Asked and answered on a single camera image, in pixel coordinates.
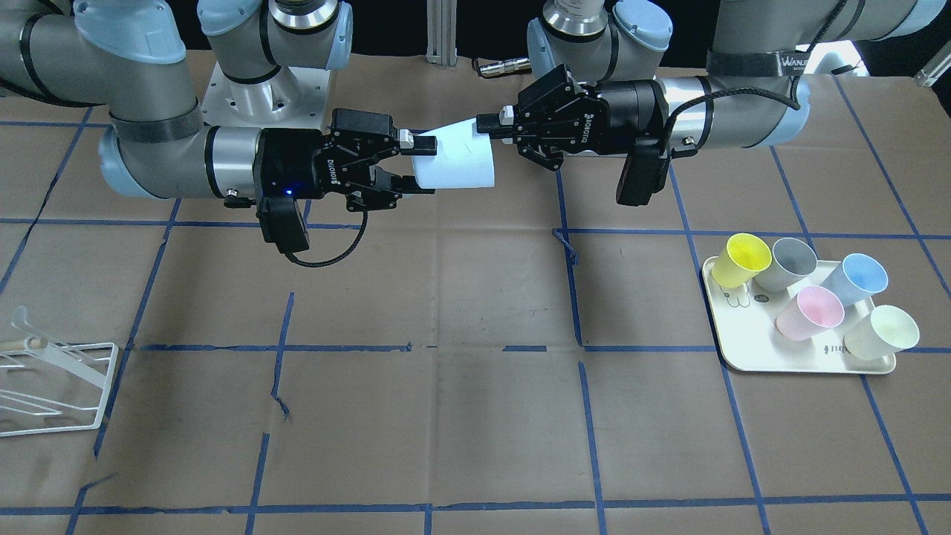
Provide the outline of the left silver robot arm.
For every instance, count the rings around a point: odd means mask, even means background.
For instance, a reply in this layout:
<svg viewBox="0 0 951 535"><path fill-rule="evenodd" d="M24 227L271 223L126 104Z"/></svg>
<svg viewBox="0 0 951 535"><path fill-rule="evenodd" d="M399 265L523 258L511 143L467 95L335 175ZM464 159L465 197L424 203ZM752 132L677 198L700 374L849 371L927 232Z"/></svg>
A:
<svg viewBox="0 0 951 535"><path fill-rule="evenodd" d="M656 77L673 23L649 1L548 1L530 22L536 81L476 119L550 170L565 155L625 155L624 204L659 192L669 162L704 148L794 139L809 116L802 81L818 44L880 41L926 27L942 1L723 1L703 76Z"/></svg>

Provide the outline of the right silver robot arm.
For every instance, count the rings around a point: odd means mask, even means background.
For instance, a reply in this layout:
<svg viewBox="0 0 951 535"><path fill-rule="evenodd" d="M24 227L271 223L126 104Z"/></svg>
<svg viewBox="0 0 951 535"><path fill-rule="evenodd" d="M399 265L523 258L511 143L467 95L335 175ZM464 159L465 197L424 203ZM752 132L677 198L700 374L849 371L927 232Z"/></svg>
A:
<svg viewBox="0 0 951 535"><path fill-rule="evenodd" d="M227 87L269 89L270 111L238 115L250 126L215 126L192 87L175 15L164 1L4 1L2 88L54 106L105 106L100 143L106 182L123 195L218 198L262 215L294 214L296 201L329 192L350 210L390 210L419 193L411 176L378 163L434 156L434 136L400 131L390 116L336 109L331 131L274 124L299 95L291 69L339 70L351 50L343 1L201 1L201 30Z"/></svg>

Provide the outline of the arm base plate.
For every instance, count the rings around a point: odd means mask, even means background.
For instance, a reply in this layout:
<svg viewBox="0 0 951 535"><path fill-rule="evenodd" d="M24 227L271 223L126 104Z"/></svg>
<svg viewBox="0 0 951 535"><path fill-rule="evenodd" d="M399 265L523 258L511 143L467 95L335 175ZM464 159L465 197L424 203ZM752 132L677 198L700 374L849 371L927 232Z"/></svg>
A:
<svg viewBox="0 0 951 535"><path fill-rule="evenodd" d="M210 126L319 129L332 79L330 71L284 67L268 81L245 85L215 65L201 114Z"/></svg>

